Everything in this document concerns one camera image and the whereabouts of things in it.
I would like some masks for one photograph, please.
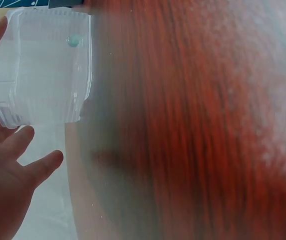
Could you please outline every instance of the clear plastic cup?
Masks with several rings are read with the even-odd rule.
[[[80,119],[92,77],[91,17],[67,8],[19,8],[0,41],[0,124]]]

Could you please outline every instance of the skin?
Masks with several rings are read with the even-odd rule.
[[[6,27],[7,19],[3,17],[0,19],[0,39]],[[34,129],[27,126],[16,131],[0,125],[0,240],[14,237],[23,222],[35,189],[63,161],[63,154],[54,151],[30,165],[21,166],[17,159],[32,141]]]

